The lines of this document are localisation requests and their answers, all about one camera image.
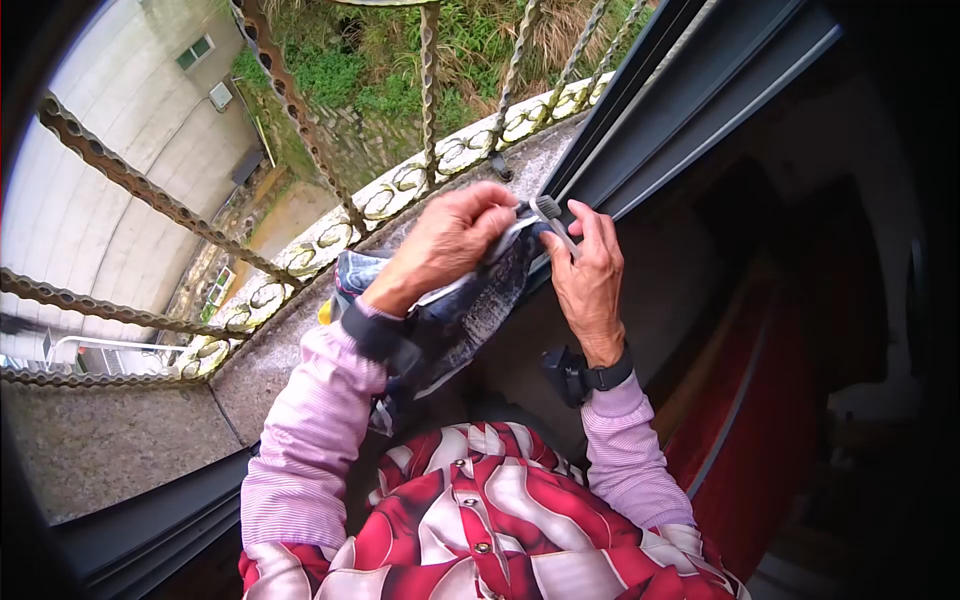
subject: dirt path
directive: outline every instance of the dirt path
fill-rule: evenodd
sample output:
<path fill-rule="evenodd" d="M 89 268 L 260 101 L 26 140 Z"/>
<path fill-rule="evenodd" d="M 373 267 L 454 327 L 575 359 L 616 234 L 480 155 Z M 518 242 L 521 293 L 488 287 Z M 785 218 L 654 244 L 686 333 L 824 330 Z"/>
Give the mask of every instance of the dirt path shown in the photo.
<path fill-rule="evenodd" d="M 273 210 L 264 217 L 259 227 L 253 232 L 249 248 L 261 256 L 272 259 L 295 237 L 306 231 L 336 205 L 336 199 L 323 188 L 305 181 L 297 181 L 290 186 L 283 198 L 276 201 Z M 254 267 L 238 260 L 236 262 L 237 278 L 230 286 L 224 304 L 233 298 L 255 273 Z"/>

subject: white building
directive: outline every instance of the white building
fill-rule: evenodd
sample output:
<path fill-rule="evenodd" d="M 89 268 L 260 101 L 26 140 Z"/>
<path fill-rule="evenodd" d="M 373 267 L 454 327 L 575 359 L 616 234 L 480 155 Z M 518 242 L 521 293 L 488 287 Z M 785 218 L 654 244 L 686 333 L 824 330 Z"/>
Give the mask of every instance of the white building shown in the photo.
<path fill-rule="evenodd" d="M 223 0 L 114 0 L 96 15 L 50 83 L 114 152 L 206 219 L 234 188 L 256 143 L 235 98 L 209 90 L 243 47 Z M 34 118 L 3 199 L 0 263 L 76 293 L 162 313 L 199 239 L 65 148 Z M 143 340 L 152 330 L 3 294 L 4 314 L 55 330 Z M 76 343 L 57 362 L 72 363 Z M 42 336 L 0 336 L 0 354 L 43 358 Z"/>

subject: watch strap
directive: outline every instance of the watch strap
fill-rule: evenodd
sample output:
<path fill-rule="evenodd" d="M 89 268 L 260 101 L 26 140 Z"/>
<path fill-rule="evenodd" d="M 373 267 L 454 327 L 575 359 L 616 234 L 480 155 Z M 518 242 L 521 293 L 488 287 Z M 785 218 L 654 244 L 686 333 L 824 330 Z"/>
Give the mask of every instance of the watch strap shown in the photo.
<path fill-rule="evenodd" d="M 592 390 L 608 392 L 620 385 L 634 372 L 634 360 L 630 356 L 630 347 L 623 343 L 623 354 L 615 364 L 609 367 L 584 369 L 584 383 Z"/>
<path fill-rule="evenodd" d="M 352 304 L 340 319 L 344 331 L 357 343 L 361 356 L 384 363 L 397 375 L 404 375 L 420 362 L 423 351 L 407 339 L 404 321 L 367 315 Z"/>

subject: blue cloth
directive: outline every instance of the blue cloth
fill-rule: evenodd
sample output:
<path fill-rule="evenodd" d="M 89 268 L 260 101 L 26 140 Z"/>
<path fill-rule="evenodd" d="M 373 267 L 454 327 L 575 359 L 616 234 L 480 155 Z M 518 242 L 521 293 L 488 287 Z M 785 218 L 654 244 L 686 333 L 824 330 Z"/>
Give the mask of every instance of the blue cloth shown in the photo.
<path fill-rule="evenodd" d="M 532 214 L 527 208 L 517 219 Z M 409 337 L 423 350 L 425 366 L 416 374 L 388 378 L 386 392 L 373 399 L 371 429 L 393 435 L 396 419 L 407 402 L 432 392 L 469 364 L 520 299 L 530 264 L 543 251 L 538 235 L 544 230 L 549 227 L 536 222 L 512 232 L 516 239 L 513 243 L 505 240 L 509 245 L 500 255 L 486 257 L 474 272 L 420 299 L 417 311 L 407 321 Z M 333 320 L 363 294 L 389 260 L 386 252 L 341 252 L 331 302 Z"/>

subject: striped pink sleeve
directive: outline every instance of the striped pink sleeve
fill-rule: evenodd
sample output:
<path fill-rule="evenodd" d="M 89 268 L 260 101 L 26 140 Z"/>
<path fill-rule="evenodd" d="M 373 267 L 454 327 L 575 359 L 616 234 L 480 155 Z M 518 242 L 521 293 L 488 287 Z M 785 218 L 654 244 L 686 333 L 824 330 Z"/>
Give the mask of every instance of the striped pink sleeve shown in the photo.
<path fill-rule="evenodd" d="M 608 392 L 593 392 L 581 409 L 587 432 L 590 491 L 637 527 L 696 526 L 686 494 L 666 472 L 653 408 L 636 373 Z"/>
<path fill-rule="evenodd" d="M 346 540 L 344 476 L 386 372 L 357 354 L 339 323 L 309 331 L 300 352 L 240 490 L 244 547 L 286 541 L 339 548 Z"/>

